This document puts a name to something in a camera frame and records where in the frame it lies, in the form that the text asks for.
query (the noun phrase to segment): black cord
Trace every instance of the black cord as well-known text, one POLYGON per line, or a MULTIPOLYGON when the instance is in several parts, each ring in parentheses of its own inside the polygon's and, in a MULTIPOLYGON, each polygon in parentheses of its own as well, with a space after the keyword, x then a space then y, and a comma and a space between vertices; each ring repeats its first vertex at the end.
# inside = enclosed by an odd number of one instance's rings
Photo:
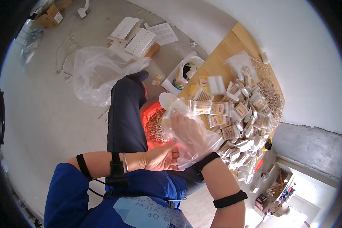
POLYGON ((102 194, 99 194, 97 192, 95 192, 94 190, 92 190, 91 188, 89 188, 90 191, 92 191, 94 194, 100 196, 101 198, 104 198, 104 196, 102 194))
POLYGON ((98 181, 98 182, 100 182, 100 183, 106 185, 106 184, 105 184, 104 182, 102 182, 101 180, 98 180, 98 179, 93 179, 93 180, 98 181))

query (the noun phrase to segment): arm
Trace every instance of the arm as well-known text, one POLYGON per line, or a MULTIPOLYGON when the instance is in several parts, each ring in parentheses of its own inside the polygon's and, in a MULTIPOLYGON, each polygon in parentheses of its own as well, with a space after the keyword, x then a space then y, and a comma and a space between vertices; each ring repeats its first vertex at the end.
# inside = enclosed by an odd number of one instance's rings
MULTIPOLYGON (((203 168, 202 174, 206 186, 215 200, 236 194, 241 190, 233 174, 220 158, 209 162, 203 168)), ((211 227, 244 227, 245 214, 244 201, 218 208, 211 227)))
MULTIPOLYGON (((202 130, 196 121, 180 114, 175 114, 171 125, 179 138, 187 139, 186 141, 199 142, 200 145, 203 145, 202 130)), ((215 200, 236 194, 241 190, 233 174, 220 158, 216 158, 204 166, 202 174, 206 186, 215 200)), ((242 228, 245 222, 245 210, 243 201, 228 207, 218 208, 211 227, 242 228)))
MULTIPOLYGON (((87 169, 93 178, 110 176, 110 152, 89 152, 83 155, 87 169)), ((129 171, 178 170, 179 153, 173 144, 160 146, 141 153, 126 153, 129 171)), ((119 154, 126 172, 123 153, 119 154)), ((76 157, 56 167, 47 195, 44 212, 45 227, 79 227, 87 215, 89 196, 88 179, 81 173, 76 157)))

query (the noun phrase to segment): white wall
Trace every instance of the white wall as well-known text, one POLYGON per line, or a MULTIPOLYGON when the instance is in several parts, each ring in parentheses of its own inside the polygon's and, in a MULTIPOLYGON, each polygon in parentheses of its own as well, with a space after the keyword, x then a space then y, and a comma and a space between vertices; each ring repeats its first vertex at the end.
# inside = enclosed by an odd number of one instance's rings
POLYGON ((236 19, 269 56, 286 100, 284 121, 342 134, 341 58, 307 1, 129 1, 174 24, 208 53, 236 19))
POLYGON ((330 209, 336 189, 281 163, 278 163, 278 166, 294 174, 295 194, 320 208, 314 220, 310 222, 319 224, 330 209))

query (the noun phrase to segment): wooden table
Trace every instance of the wooden table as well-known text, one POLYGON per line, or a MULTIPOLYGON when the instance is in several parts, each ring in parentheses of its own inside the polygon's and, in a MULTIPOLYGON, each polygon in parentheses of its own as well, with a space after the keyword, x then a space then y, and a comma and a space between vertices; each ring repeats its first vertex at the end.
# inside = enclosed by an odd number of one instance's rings
MULTIPOLYGON (((240 51, 247 51, 247 53, 255 58, 258 59, 261 63, 257 63, 255 61, 252 61, 252 64, 257 67, 263 67, 267 66, 269 71, 267 72, 261 72, 261 74, 265 74, 266 76, 269 76, 270 80, 272 81, 274 87, 277 89, 279 94, 283 94, 280 88, 280 85, 278 83, 278 80, 276 79, 276 76, 274 74, 274 71, 272 70, 271 66, 269 64, 265 65, 262 62, 262 58, 260 56, 260 53, 262 53, 259 46, 255 43, 251 35, 245 30, 245 28, 240 24, 237 23, 231 31, 227 34, 227 36, 219 43, 219 45, 215 48, 215 50, 210 54, 209 58, 204 62, 204 64, 201 66, 201 68, 195 73, 195 75, 192 77, 192 79, 187 83, 187 85, 184 87, 184 89, 181 91, 181 93, 178 95, 178 97, 184 97, 185 102, 189 100, 189 91, 191 85, 199 84, 199 76, 200 75, 221 75, 224 80, 224 85, 227 88, 229 81, 236 82, 236 79, 238 78, 237 75, 232 74, 230 68, 228 65, 226 65, 224 62, 229 57, 237 54, 240 51)), ((215 100, 219 101, 222 98, 222 95, 216 96, 215 100)), ((201 115, 202 120, 205 122, 205 127, 207 129, 209 128, 209 122, 207 121, 206 115, 201 115)), ((275 130, 270 134, 271 137, 273 137, 275 130)), ((259 164, 260 160, 262 158, 258 159, 256 161, 256 166, 259 164)), ((237 176, 238 170, 233 171, 232 173, 237 176)))

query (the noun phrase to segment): leg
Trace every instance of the leg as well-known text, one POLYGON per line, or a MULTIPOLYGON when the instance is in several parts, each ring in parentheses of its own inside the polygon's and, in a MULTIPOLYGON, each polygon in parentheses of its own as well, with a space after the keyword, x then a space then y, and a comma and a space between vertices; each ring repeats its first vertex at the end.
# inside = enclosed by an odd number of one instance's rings
POLYGON ((134 153, 147 151, 147 141, 139 109, 146 102, 142 81, 147 71, 127 75, 112 89, 108 113, 108 151, 134 153))
POLYGON ((186 192, 185 197, 191 195, 192 193, 196 192, 202 186, 205 185, 204 178, 202 174, 198 174, 198 171, 194 166, 186 168, 184 171, 173 171, 168 170, 167 173, 169 175, 182 177, 186 181, 186 192))

